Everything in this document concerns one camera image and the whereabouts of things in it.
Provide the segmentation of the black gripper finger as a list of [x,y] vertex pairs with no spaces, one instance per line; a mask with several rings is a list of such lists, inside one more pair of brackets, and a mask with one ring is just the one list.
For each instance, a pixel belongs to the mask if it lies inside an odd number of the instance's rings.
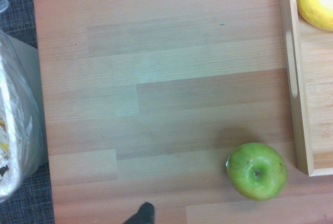
[[131,216],[124,224],[154,224],[155,207],[152,203],[145,202],[138,209],[137,213]]

